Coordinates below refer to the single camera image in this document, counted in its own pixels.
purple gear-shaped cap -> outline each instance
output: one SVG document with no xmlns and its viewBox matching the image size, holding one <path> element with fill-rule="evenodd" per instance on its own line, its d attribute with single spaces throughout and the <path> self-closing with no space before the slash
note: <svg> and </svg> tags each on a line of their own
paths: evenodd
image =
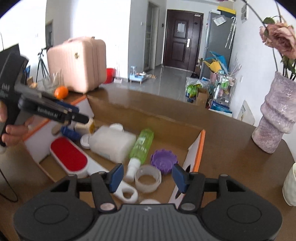
<svg viewBox="0 0 296 241">
<path fill-rule="evenodd" d="M 174 164 L 177 164 L 177 156 L 172 151 L 157 150 L 151 155 L 151 165 L 161 171 L 161 174 L 171 173 Z"/>
</svg>

green bottle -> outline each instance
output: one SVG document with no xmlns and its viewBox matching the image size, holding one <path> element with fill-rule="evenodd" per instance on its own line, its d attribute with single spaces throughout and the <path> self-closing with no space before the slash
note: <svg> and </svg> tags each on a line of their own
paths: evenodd
<svg viewBox="0 0 296 241">
<path fill-rule="evenodd" d="M 150 129 L 142 130 L 133 149 L 130 153 L 130 162 L 126 172 L 125 180 L 133 182 L 135 174 L 142 164 L 145 163 L 148 151 L 154 138 L 154 133 Z"/>
</svg>

finger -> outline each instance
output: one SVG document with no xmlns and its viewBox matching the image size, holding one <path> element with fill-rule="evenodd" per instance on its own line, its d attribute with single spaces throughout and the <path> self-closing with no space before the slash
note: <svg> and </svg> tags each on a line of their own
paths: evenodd
<svg viewBox="0 0 296 241">
<path fill-rule="evenodd" d="M 2 101 L 0 101 L 0 122 L 7 120 L 7 107 Z"/>
<path fill-rule="evenodd" d="M 15 137 L 8 134 L 2 135 L 2 141 L 6 144 L 6 146 L 15 146 L 22 140 L 22 137 Z"/>
<path fill-rule="evenodd" d="M 34 116 L 27 119 L 27 121 L 24 123 L 24 126 L 28 127 L 29 125 L 31 125 L 33 123 L 33 121 L 34 121 Z"/>
<path fill-rule="evenodd" d="M 24 125 L 22 126 L 8 125 L 6 127 L 6 133 L 12 136 L 22 137 L 23 135 L 27 134 L 28 131 L 29 131 L 29 128 Z"/>
</svg>

brown table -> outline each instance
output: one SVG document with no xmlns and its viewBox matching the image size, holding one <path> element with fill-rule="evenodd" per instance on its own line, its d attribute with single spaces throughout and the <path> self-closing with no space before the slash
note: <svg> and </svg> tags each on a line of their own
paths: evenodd
<svg viewBox="0 0 296 241">
<path fill-rule="evenodd" d="M 204 128 L 206 139 L 200 172 L 215 178 L 221 173 L 227 173 L 269 200 L 283 215 L 283 226 L 277 241 L 296 240 L 296 207 L 288 206 L 282 196 L 284 180 L 294 163 L 284 140 L 275 153 L 270 155 L 253 143 L 251 134 L 254 127 L 188 103 L 120 89 L 115 85 L 106 85 L 89 95 Z M 68 101 L 80 96 L 71 93 Z M 22 200 L 18 204 L 10 204 L 0 197 L 0 229 L 10 240 L 17 240 L 12 228 L 12 217 L 17 207 L 51 183 L 33 165 L 32 159 L 22 153 L 26 151 L 22 145 L 18 145 L 9 151 L 10 158 L 3 156 L 0 159 L 0 167 L 8 179 L 12 180 L 12 185 Z M 5 186 L 2 179 L 0 184 L 0 187 Z M 206 195 L 205 198 L 210 201 L 212 196 Z"/>
</svg>

orange fruit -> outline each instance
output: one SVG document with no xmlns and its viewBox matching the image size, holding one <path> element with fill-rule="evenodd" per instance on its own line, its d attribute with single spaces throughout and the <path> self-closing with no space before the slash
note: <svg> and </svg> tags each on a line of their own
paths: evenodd
<svg viewBox="0 0 296 241">
<path fill-rule="evenodd" d="M 54 96 L 59 99 L 65 99 L 68 96 L 69 90 L 67 87 L 65 86 L 60 86 L 58 88 L 56 88 L 55 92 L 54 92 Z"/>
</svg>

